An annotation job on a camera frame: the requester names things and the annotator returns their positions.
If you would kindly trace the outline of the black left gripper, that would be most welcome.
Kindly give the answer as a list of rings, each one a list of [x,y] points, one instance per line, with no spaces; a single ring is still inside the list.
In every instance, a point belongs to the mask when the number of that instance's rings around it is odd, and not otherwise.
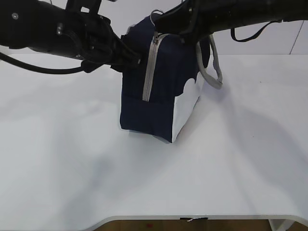
[[[111,27],[111,20],[99,15],[100,0],[69,0],[65,12],[78,28],[64,26],[77,53],[83,59],[81,68],[90,73],[102,65],[110,65],[122,72],[126,67],[137,67],[141,57],[120,39]]]

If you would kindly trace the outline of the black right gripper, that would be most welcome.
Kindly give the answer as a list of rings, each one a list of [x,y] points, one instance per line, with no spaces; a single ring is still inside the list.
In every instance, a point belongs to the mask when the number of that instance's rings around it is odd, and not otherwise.
[[[206,21],[201,17],[201,0],[185,0],[154,20],[156,32],[178,35],[186,44],[196,44],[209,37]]]

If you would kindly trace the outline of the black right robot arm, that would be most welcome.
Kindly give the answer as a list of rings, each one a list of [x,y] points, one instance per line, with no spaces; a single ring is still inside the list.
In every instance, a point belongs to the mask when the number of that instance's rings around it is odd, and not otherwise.
[[[158,33],[196,43],[223,30],[307,18],[306,0],[185,0],[154,19],[154,26]]]

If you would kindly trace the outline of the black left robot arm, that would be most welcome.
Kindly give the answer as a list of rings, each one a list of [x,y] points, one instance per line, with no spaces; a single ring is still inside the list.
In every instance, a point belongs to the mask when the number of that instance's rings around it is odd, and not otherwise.
[[[0,58],[19,68],[49,75],[90,73],[102,65],[136,67],[140,56],[114,33],[111,21],[99,15],[99,0],[69,0],[65,8],[41,0],[3,0],[0,3],[0,43],[18,50],[77,59],[79,67],[49,69]]]

